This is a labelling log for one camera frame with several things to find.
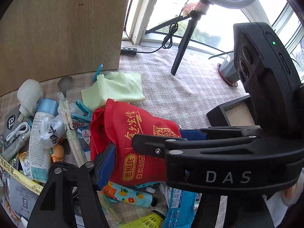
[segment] white spray bottle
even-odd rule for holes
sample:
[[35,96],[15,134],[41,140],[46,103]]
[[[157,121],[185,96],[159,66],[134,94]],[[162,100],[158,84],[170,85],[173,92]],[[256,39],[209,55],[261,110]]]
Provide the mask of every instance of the white spray bottle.
[[31,136],[29,138],[29,168],[31,178],[42,183],[46,183],[48,180],[48,169],[51,165],[50,149],[45,149],[37,141],[37,129],[45,116],[51,116],[55,118],[58,115],[57,112],[58,103],[55,100],[44,98],[40,101],[37,108],[37,112],[34,117]]

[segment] window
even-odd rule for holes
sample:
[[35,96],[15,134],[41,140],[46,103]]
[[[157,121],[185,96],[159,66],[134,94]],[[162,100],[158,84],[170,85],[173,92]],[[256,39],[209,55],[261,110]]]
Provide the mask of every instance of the window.
[[[186,0],[135,0],[131,2],[130,16],[127,19],[126,33],[135,45],[159,43],[168,33],[168,26],[151,33],[152,28],[177,17]],[[186,19],[179,22],[179,29],[173,39],[178,44],[188,25]],[[279,38],[291,52],[304,35],[299,20],[286,0],[259,0],[259,3],[239,9],[226,9],[210,5],[206,15],[198,21],[192,35],[190,48],[214,52],[231,51],[234,48],[233,25],[250,21],[263,21],[273,25]]]
[[296,60],[294,62],[295,68],[299,74],[300,80],[304,82],[304,39],[302,39],[296,48],[290,54],[291,58]]
[[282,41],[283,45],[286,45],[288,43],[288,41],[294,35],[300,24],[301,23],[297,15],[293,13],[289,21],[283,27],[282,31],[278,34],[278,37]]
[[[186,0],[157,0],[147,30],[178,16],[185,2]],[[188,20],[179,22],[179,30],[175,35],[183,36]],[[249,20],[241,10],[210,5],[207,15],[203,15],[198,21],[191,39],[223,51],[231,51],[234,47],[233,24],[244,22]],[[168,33],[168,27],[158,32]]]
[[273,25],[287,3],[286,0],[259,0],[259,2],[268,17],[270,25]]

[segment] black coiled cable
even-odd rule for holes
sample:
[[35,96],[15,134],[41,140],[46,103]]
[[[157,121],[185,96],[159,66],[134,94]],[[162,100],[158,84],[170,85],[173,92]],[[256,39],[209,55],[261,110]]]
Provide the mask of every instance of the black coiled cable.
[[[54,172],[56,168],[61,168],[62,170],[76,170],[78,169],[77,166],[67,163],[67,162],[56,162],[52,164],[47,172],[48,178],[50,178],[51,174]],[[72,188],[72,197],[73,200],[76,200],[78,197],[78,189],[77,187]]]
[[160,50],[161,48],[163,48],[163,49],[170,49],[170,48],[172,47],[172,45],[173,45],[172,37],[174,36],[174,33],[176,33],[177,30],[178,30],[178,19],[179,19],[181,13],[183,12],[184,6],[183,6],[183,8],[181,9],[181,12],[179,13],[179,16],[177,17],[177,20],[176,20],[175,22],[172,22],[171,25],[169,26],[169,32],[168,32],[168,34],[164,37],[164,40],[163,40],[163,42],[162,42],[162,44],[161,44],[161,47],[159,47],[159,48],[156,49],[155,51],[149,51],[149,52],[137,51],[137,53],[146,53],[146,54],[150,54],[150,53],[154,53],[154,52]]

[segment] camera lens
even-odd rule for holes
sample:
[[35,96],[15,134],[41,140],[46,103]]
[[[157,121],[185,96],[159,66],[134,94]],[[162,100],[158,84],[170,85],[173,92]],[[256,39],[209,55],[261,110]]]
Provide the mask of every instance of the camera lens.
[[251,53],[250,53],[249,49],[246,46],[244,46],[244,48],[242,49],[242,53],[243,53],[243,56],[244,56],[245,60],[250,65],[253,64]]
[[241,59],[240,60],[240,67],[241,67],[241,71],[244,73],[244,75],[249,78],[249,71],[248,68],[246,66],[246,63],[244,63],[244,61]]

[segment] small orange toy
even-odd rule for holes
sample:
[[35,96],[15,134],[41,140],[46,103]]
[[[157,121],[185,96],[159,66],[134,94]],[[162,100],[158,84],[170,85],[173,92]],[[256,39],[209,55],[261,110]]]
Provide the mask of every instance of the small orange toy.
[[64,149],[61,145],[56,144],[54,147],[51,148],[50,154],[53,158],[53,162],[63,161],[64,157]]

